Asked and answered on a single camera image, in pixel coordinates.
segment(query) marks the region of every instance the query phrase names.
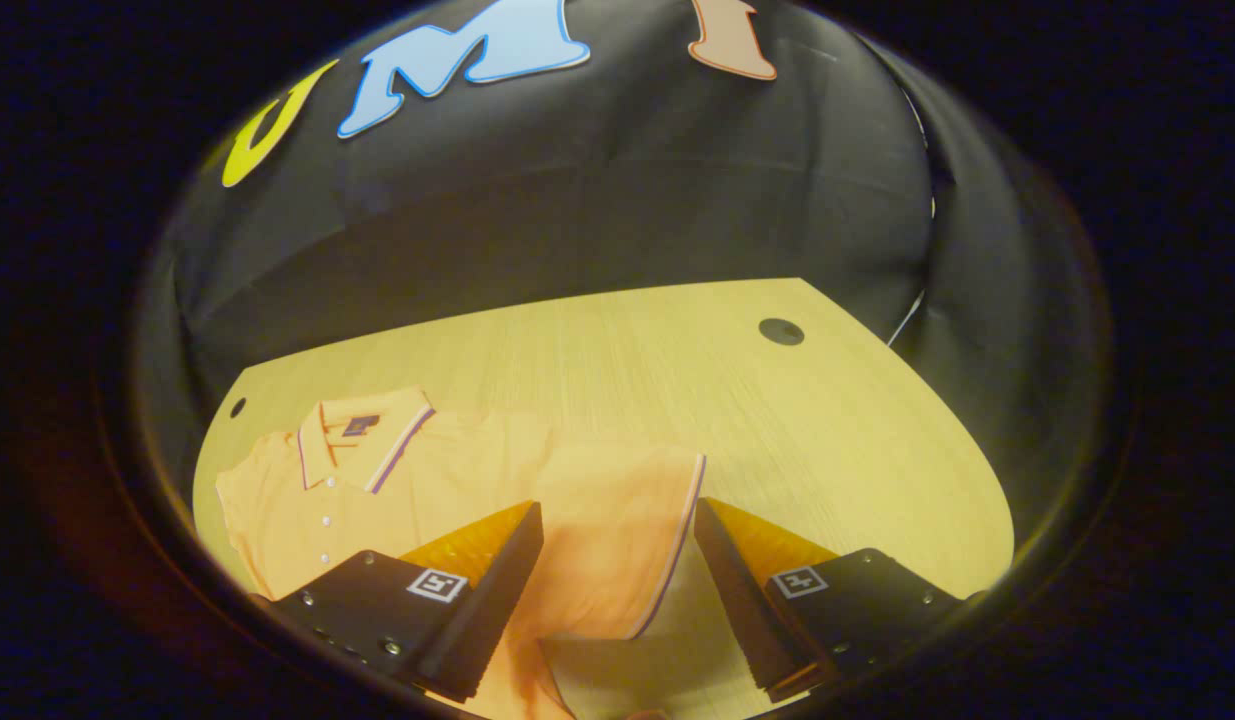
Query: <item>orange polo shirt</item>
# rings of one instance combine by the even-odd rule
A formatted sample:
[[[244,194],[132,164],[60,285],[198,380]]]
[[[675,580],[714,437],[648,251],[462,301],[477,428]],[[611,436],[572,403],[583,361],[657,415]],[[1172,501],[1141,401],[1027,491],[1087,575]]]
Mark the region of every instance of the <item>orange polo shirt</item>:
[[[705,457],[561,432],[534,415],[437,412],[420,388],[316,404],[219,475],[230,543],[278,600],[362,550],[393,557],[519,501],[543,547],[463,710],[568,718],[538,638],[631,638],[657,610]]]

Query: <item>light blue letter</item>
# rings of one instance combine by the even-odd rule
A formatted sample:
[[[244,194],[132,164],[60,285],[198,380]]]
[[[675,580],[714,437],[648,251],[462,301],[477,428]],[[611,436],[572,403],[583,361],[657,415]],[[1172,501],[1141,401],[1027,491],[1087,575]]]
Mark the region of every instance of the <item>light blue letter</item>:
[[[364,132],[396,112],[403,95],[390,91],[394,73],[422,96],[438,95],[480,41],[484,54],[466,70],[469,82],[499,82],[585,63],[590,47],[568,37],[563,1],[496,0],[457,32],[422,26],[378,47],[364,56],[364,80],[337,136]]]

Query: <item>orange letter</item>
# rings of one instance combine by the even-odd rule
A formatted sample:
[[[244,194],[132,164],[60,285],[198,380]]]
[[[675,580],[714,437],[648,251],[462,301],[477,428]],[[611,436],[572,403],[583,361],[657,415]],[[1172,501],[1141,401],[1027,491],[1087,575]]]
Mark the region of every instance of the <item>orange letter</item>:
[[[689,44],[689,56],[740,77],[777,78],[777,68],[764,59],[750,15],[755,9],[741,0],[693,0],[701,40]]]
[[[270,132],[266,133],[266,137],[262,137],[256,144],[252,143],[252,140],[257,133],[257,127],[261,126],[261,120],[266,117],[266,114],[279,100],[270,101],[270,105],[266,105],[261,112],[252,117],[252,120],[248,120],[248,123],[243,126],[240,135],[233,137],[233,147],[230,149],[228,158],[225,159],[225,169],[221,172],[221,184],[225,186],[236,186],[243,178],[248,177],[248,173],[253,168],[266,159],[266,156],[279,144],[279,140],[291,127],[296,114],[301,111],[301,105],[306,104],[306,96],[310,95],[311,88],[315,88],[319,78],[335,64],[337,64],[337,61],[332,61],[332,63],[324,65],[324,68],[316,69],[288,91],[288,101],[284,103],[284,109],[279,111],[279,117],[275,119],[274,126],[270,126]]]

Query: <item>polo shirt collar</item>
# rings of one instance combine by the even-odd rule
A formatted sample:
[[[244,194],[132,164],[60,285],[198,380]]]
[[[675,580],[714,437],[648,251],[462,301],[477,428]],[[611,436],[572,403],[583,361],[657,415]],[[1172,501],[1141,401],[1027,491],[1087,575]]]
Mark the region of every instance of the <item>polo shirt collar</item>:
[[[337,478],[337,483],[375,495],[396,468],[408,441],[430,415],[433,408],[419,387],[315,404],[296,431],[303,488],[311,489],[329,478]],[[364,436],[341,462],[329,442],[329,427],[337,424],[346,424],[343,433],[347,436]]]

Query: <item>wooden table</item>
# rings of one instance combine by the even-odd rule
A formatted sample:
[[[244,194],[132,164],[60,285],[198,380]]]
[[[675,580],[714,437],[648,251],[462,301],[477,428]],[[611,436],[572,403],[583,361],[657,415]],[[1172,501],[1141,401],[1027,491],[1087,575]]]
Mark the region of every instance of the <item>wooden table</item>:
[[[805,340],[766,338],[768,317]],[[879,548],[955,597],[995,583],[1011,559],[1004,492],[936,393],[808,283],[764,279],[503,308],[248,368],[209,429],[193,498],[200,537],[238,583],[251,584],[225,538],[216,474],[262,433],[296,430],[315,401],[412,384],[440,412],[524,410],[701,451],[703,495],[839,553]],[[735,720],[773,706],[693,541],[643,637],[546,645],[584,719],[658,706],[674,720]]]

